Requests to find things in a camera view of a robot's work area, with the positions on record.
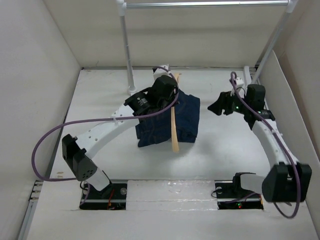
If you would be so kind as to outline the beige plastic clothes hanger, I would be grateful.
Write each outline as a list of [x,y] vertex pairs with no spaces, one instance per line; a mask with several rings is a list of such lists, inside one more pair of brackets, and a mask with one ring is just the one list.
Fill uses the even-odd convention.
[[177,136],[177,129],[176,129],[176,115],[175,115],[175,107],[171,107],[171,145],[172,151],[174,153],[178,153],[180,151],[178,136]]

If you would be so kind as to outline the dark blue denim trousers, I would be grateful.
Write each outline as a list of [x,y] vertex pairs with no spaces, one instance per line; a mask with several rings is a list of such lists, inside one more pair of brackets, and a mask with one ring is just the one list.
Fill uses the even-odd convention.
[[[174,106],[177,140],[194,143],[198,136],[200,99],[179,91],[178,104]],[[149,117],[135,127],[139,148],[160,144],[172,138],[171,111]]]

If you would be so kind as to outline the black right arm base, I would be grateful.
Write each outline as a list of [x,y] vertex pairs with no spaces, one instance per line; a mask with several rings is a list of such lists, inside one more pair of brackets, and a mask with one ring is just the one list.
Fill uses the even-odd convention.
[[211,196],[217,201],[218,210],[263,210],[258,193],[236,186],[232,180],[215,180]]

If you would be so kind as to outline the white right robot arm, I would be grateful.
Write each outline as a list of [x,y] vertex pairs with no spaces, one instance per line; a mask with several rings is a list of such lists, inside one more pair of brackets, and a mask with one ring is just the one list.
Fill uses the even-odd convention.
[[208,107],[218,116],[234,112],[242,114],[269,161],[270,170],[266,176],[251,172],[236,173],[231,191],[237,197],[252,191],[263,195],[269,203],[304,202],[312,169],[308,164],[300,163],[290,152],[277,129],[273,113],[265,109],[265,94],[264,86],[250,84],[244,97],[238,97],[232,91],[221,92]]

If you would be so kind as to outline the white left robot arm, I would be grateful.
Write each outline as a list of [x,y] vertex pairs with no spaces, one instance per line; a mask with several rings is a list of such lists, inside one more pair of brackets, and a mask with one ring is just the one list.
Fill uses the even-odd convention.
[[147,87],[127,98],[112,114],[88,131],[62,138],[62,157],[79,182],[87,182],[100,198],[107,198],[112,182],[94,162],[94,156],[124,131],[145,119],[169,110],[177,101],[178,82],[173,75],[159,76]]

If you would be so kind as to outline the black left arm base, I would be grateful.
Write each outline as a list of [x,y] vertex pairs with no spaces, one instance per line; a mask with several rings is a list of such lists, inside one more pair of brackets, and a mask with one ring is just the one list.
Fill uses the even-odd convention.
[[114,182],[113,189],[105,196],[100,195],[92,186],[88,189],[86,182],[80,183],[82,190],[79,208],[81,210],[125,210],[127,203],[128,183],[124,181]]

